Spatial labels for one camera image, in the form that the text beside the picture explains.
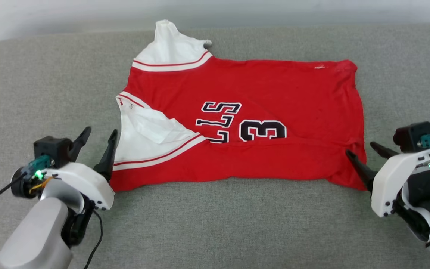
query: black cable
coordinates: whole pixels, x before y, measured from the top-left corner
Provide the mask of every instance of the black cable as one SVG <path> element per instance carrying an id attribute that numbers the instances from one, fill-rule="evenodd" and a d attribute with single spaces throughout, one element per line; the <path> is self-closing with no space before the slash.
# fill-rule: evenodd
<path id="1" fill-rule="evenodd" d="M 94 210 L 93 213 L 99 218 L 99 222 L 100 222 L 100 238 L 99 238 L 99 242 L 97 242 L 96 246 L 92 250 L 91 255 L 89 255 L 89 259 L 87 259 L 87 263 L 85 264 L 84 269 L 87 269 L 89 267 L 89 264 L 91 263 L 91 260 L 92 260 L 92 256 L 94 256 L 94 253 L 96 252 L 97 248 L 100 245 L 100 242 L 102 241 L 102 219 L 100 218 L 99 214 L 95 210 Z"/>
<path id="2" fill-rule="evenodd" d="M 25 175 L 27 175 L 26 172 L 22 173 L 15 181 L 9 183 L 8 185 L 6 185 L 4 188 L 0 189 L 0 195 L 5 192 L 7 189 L 9 189 L 12 185 L 16 184 L 19 182 L 19 180 L 21 180 Z"/>

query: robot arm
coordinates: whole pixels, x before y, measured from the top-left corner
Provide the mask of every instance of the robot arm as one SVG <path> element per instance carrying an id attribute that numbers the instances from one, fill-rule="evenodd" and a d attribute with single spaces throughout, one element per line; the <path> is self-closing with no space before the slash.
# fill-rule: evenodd
<path id="1" fill-rule="evenodd" d="M 394 142 L 403 153 L 372 142 L 387 162 L 375 172 L 347 151 L 356 171 L 371 192 L 371 208 L 379 217 L 398 214 L 430 252 L 430 123 L 396 130 Z"/>
<path id="2" fill-rule="evenodd" d="M 14 174 L 10 185 L 18 197 L 40 201 L 22 220 L 0 252 L 6 269 L 67 269 L 71 247 L 79 245 L 95 210 L 108 210 L 114 201 L 109 179 L 114 164 L 117 130 L 94 169 L 75 163 L 90 127 L 74 141 L 51 136 L 34 143 L 35 160 Z M 86 268 L 96 248 L 91 253 Z"/>

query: green led light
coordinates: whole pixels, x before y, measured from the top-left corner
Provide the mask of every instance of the green led light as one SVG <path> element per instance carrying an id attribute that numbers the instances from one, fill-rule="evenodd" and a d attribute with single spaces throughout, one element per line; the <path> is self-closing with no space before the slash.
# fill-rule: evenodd
<path id="1" fill-rule="evenodd" d="M 34 175 L 38 178 L 38 179 L 43 179 L 44 175 L 42 174 L 41 170 L 37 170 L 36 173 L 34 173 Z"/>

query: red fabric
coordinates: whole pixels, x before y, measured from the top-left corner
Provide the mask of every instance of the red fabric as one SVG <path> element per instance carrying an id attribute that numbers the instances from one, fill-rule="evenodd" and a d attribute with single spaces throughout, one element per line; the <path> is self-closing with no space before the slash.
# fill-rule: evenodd
<path id="1" fill-rule="evenodd" d="M 365 190 L 345 155 L 349 149 L 366 160 L 356 69 L 349 60 L 232 61 L 215 57 L 183 71 L 132 68 L 125 92 L 207 138 L 220 138 L 217 131 L 228 131 L 229 142 L 204 141 L 164 163 L 114 171 L 110 184 L 115 191 L 128 191 L 164 182 L 274 177 L 328 179 Z M 242 106 L 236 114 L 208 113 L 201 109 L 205 102 Z M 222 115 L 234 116 L 228 128 L 195 124 L 196 119 L 221 121 Z M 255 136 L 244 142 L 239 135 L 243 120 L 280 121 L 286 127 L 286 138 Z"/>

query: white armhole trim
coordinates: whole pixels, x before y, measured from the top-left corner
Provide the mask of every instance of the white armhole trim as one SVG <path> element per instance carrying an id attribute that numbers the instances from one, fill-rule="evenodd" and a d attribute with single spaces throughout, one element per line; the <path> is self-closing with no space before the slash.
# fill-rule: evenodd
<path id="1" fill-rule="evenodd" d="M 148 71 L 148 72 L 182 71 L 182 70 L 189 70 L 189 69 L 194 69 L 199 67 L 203 65 L 206 61 L 208 61 L 208 59 L 210 59 L 210 57 L 212 56 L 213 55 L 210 52 L 205 51 L 205 53 L 197 61 L 194 61 L 191 63 L 166 64 L 166 65 L 149 65 L 134 59 L 132 66 L 139 70 Z"/>
<path id="2" fill-rule="evenodd" d="M 121 92 L 118 96 L 117 96 L 117 100 L 119 105 L 123 105 L 122 100 L 120 98 L 124 98 L 127 99 L 129 102 L 131 102 L 132 104 L 138 105 L 140 107 L 143 108 L 148 108 L 148 109 L 152 109 L 148 104 L 146 104 L 144 101 L 142 101 L 142 99 L 128 93 L 128 92 Z"/>
<path id="3" fill-rule="evenodd" d="M 128 92 L 116 100 L 121 109 L 121 137 L 114 171 L 166 162 L 206 140 Z"/>
<path id="4" fill-rule="evenodd" d="M 172 158 L 177 157 L 178 155 L 181 155 L 182 153 L 186 152 L 188 149 L 192 148 L 193 146 L 197 145 L 198 143 L 201 143 L 205 141 L 205 137 L 202 136 L 200 133 L 196 133 L 196 136 L 188 140 L 186 143 L 181 145 L 176 150 L 148 160 L 139 160 L 139 161 L 125 161 L 125 162 L 118 162 L 114 163 L 114 171 L 118 170 L 124 170 L 124 169 L 133 169 L 133 168 L 141 168 L 141 167 L 148 167 L 156 164 L 160 164 L 163 162 L 166 162 Z"/>

